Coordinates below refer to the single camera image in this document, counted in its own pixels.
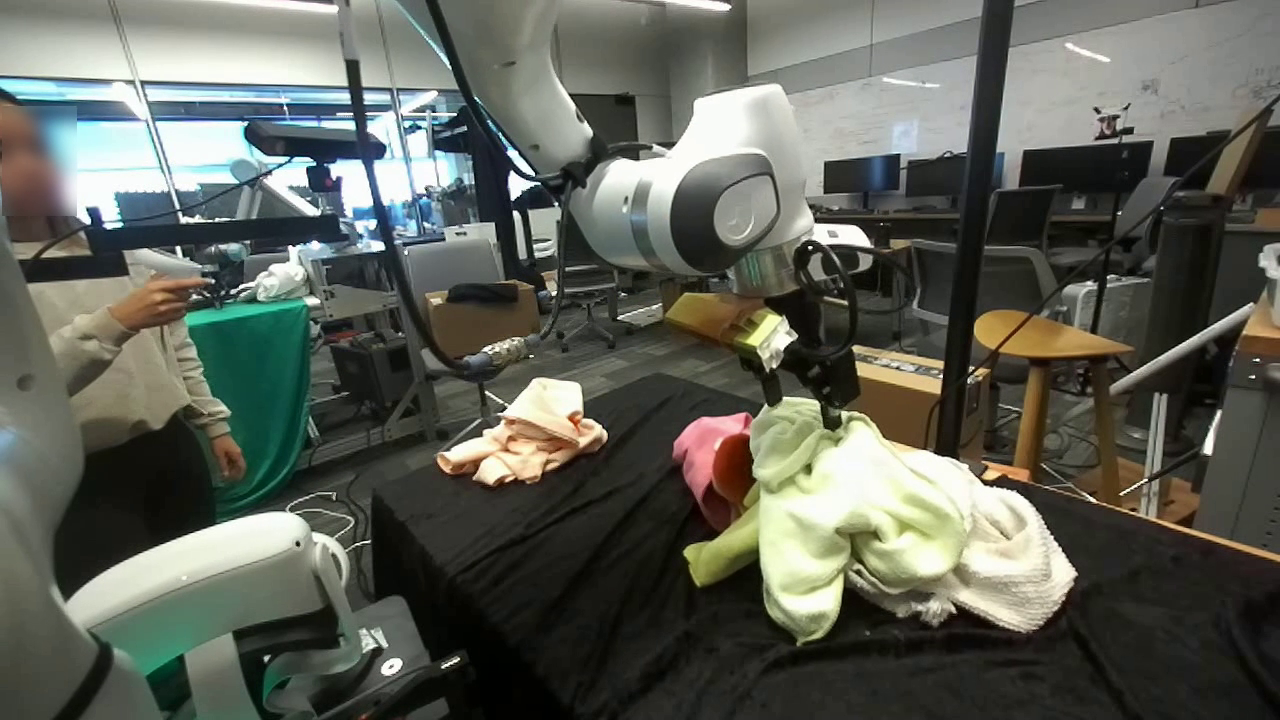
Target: person's hand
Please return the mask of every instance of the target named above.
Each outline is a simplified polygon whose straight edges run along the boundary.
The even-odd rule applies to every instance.
[[[107,316],[127,333],[161,328],[182,320],[191,305],[191,292],[201,287],[205,278],[158,276],[146,287],[127,292],[119,305],[112,305]]]
[[[246,476],[246,453],[242,453],[236,434],[215,434],[215,439],[208,439],[208,446],[211,446],[211,463],[215,463],[222,480]]]

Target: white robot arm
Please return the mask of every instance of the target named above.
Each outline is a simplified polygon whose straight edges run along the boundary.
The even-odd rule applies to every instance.
[[[462,91],[566,190],[599,260],[715,276],[748,252],[810,234],[800,127],[778,83],[695,100],[690,130],[666,156],[603,156],[551,68],[557,4],[400,0]]]
[[[851,333],[826,333],[822,282],[835,276],[851,311],[851,269],[827,242],[870,246],[870,234],[851,222],[812,222],[789,95],[778,83],[704,95],[673,153],[610,156],[557,76],[557,4],[400,0],[456,71],[471,110],[546,175],[599,260],[661,276],[725,271],[735,292],[771,299],[796,333],[780,369],[834,423],[834,407],[855,397],[855,369]],[[778,400],[778,369],[758,370]]]

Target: white robot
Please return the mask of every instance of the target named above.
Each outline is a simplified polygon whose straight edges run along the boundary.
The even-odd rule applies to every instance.
[[[810,271],[860,227],[815,227],[800,179],[800,127],[780,86],[695,100],[676,146],[611,160],[594,145],[551,68],[557,0],[400,0],[462,71],[498,130],[557,186],[588,242],[621,269],[733,271],[741,292],[780,299],[796,341],[778,369],[827,407],[855,397],[851,348],[822,333]],[[53,583],[53,526],[81,476],[81,434],[44,328],[0,242],[0,707],[4,714],[161,714],[150,677],[188,662],[205,714],[313,714],[378,646],[343,599],[343,552],[300,515],[268,510],[191,532],[116,562],[73,599]],[[271,646],[320,621],[324,638]],[[246,686],[246,644],[258,686]]]

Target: black pole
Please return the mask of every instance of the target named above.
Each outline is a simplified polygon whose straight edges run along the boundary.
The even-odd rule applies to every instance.
[[[1120,242],[1116,221],[1120,221],[1120,198],[1123,198],[1123,185],[1129,185],[1129,145],[1123,145],[1123,136],[1116,136],[1116,145],[1120,145],[1120,153],[1116,153],[1111,222],[1107,222],[1103,257],[1096,260],[1096,299],[1091,299],[1088,333],[1099,333],[1099,324],[1103,324],[1111,246]]]
[[[942,423],[933,439],[942,456],[959,456],[976,282],[983,265],[990,196],[993,196],[999,107],[1004,107],[1007,35],[1013,35],[1013,0],[983,0],[982,38],[976,38],[963,198],[959,198],[959,252],[955,252],[954,311],[949,311],[943,402],[942,402]]]

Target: black tablecloth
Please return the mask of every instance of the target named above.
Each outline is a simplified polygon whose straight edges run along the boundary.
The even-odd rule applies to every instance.
[[[536,486],[438,470],[373,499],[378,589],[433,650],[468,650],[493,714],[1280,714],[1280,569],[1042,486],[1022,486],[1079,569],[1037,637],[972,617],[892,621],[848,596],[796,646],[761,570],[695,592],[709,534],[673,439],[743,400],[651,374],[588,410],[599,456]]]

